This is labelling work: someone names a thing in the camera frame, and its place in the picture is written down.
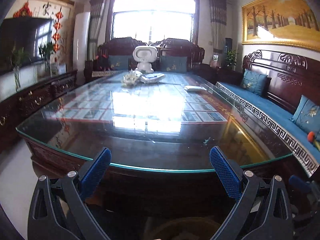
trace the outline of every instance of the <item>framed painting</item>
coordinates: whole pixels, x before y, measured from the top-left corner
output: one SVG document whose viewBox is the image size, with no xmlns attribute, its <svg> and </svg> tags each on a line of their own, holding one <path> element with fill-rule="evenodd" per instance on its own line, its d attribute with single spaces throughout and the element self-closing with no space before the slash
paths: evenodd
<svg viewBox="0 0 320 240">
<path fill-rule="evenodd" d="M 320 25 L 305 0 L 256 0 L 242 7 L 242 18 L 242 44 L 320 51 Z"/>
</svg>

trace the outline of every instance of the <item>blue cushion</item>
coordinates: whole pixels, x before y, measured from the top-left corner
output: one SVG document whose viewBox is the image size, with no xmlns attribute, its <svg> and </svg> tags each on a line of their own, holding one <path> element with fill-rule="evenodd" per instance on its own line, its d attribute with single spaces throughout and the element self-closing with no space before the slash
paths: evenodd
<svg viewBox="0 0 320 240">
<path fill-rule="evenodd" d="M 306 133 L 313 131 L 316 139 L 320 140 L 320 106 L 304 95 L 301 96 L 298 108 L 290 120 Z"/>
<path fill-rule="evenodd" d="M 222 82 L 219 83 L 235 93 L 237 96 L 250 102 L 261 111 L 265 112 L 271 119 L 273 119 L 284 129 L 286 129 L 288 133 L 294 136 L 320 163 L 320 152 L 311 143 L 308 142 L 307 134 L 296 124 L 290 121 L 290 119 L 293 118 L 292 114 L 272 103 L 270 100 L 254 95 L 253 93 L 249 92 L 248 90 L 242 89 L 241 87 Z"/>
<path fill-rule="evenodd" d="M 266 85 L 267 75 L 245 70 L 240 86 L 257 96 L 261 96 Z"/>
<path fill-rule="evenodd" d="M 129 58 L 132 55 L 109 55 L 108 63 L 109 67 L 113 70 L 128 70 L 129 69 Z"/>
<path fill-rule="evenodd" d="M 160 71 L 187 72 L 187 57 L 160 56 Z"/>
</svg>

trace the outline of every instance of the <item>black television screen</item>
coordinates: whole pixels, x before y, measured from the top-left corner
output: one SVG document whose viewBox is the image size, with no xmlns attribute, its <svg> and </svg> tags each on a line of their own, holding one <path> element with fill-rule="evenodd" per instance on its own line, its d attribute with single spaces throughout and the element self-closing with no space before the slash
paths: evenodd
<svg viewBox="0 0 320 240">
<path fill-rule="evenodd" d="M 51 41 L 52 19 L 19 17 L 5 19 L 0 25 L 0 74 L 12 70 L 9 56 L 14 46 L 24 48 L 30 60 L 22 66 L 41 62 L 38 46 Z"/>
</svg>

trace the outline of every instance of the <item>white floor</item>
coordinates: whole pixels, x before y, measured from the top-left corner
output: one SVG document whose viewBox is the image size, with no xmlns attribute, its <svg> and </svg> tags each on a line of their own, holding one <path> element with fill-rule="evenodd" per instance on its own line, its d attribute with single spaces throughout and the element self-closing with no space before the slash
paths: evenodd
<svg viewBox="0 0 320 240">
<path fill-rule="evenodd" d="M 0 203 L 25 239 L 30 202 L 37 183 L 30 157 L 24 140 L 0 154 Z"/>
</svg>

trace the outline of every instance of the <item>silver screw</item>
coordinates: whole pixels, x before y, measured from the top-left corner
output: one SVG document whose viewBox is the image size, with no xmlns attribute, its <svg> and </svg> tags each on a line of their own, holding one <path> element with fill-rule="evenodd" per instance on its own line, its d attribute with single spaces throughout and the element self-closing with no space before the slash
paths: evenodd
<svg viewBox="0 0 320 240">
<path fill-rule="evenodd" d="M 281 180 L 282 180 L 282 178 L 281 178 L 279 175 L 276 175 L 276 176 L 275 176 L 275 179 L 276 179 L 277 181 L 281 181 Z"/>
<path fill-rule="evenodd" d="M 252 171 L 245 171 L 244 174 L 245 174 L 247 177 L 252 177 L 252 176 L 253 176 L 253 172 L 252 172 Z"/>
<path fill-rule="evenodd" d="M 47 178 L 46 175 L 41 175 L 41 176 L 39 177 L 39 181 L 44 181 L 46 178 Z"/>
<path fill-rule="evenodd" d="M 68 177 L 72 178 L 72 177 L 76 176 L 76 174 L 77 174 L 76 171 L 70 171 L 68 173 Z"/>
</svg>

